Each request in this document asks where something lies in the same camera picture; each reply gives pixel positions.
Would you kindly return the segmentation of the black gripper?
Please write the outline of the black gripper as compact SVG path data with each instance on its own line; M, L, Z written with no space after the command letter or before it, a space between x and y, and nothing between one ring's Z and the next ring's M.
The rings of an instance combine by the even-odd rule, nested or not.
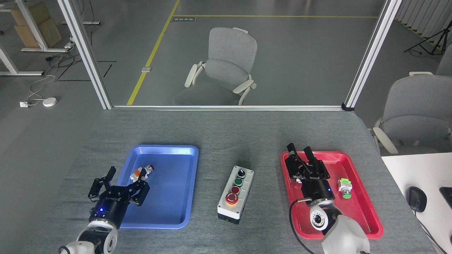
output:
M96 178L93 181L88 198L92 202L97 202L90 212L89 222L104 221L115 228L120 228L129 202L142 206L150 190L149 184L146 182L150 171L148 169L136 169L130 176L133 181L132 184L129 186L111 186L110 181L115 172L115 166L111 166L105 177ZM105 187L106 190L100 194L102 187Z
M334 200L335 196L330 187L328 179L329 172L322 160L314 156L309 146L304 148L308 164L297 154L293 143L287 145L288 158L285 159L288 174L295 182L302 183L302 193L304 198L310 198L307 206L314 205L316 200Z

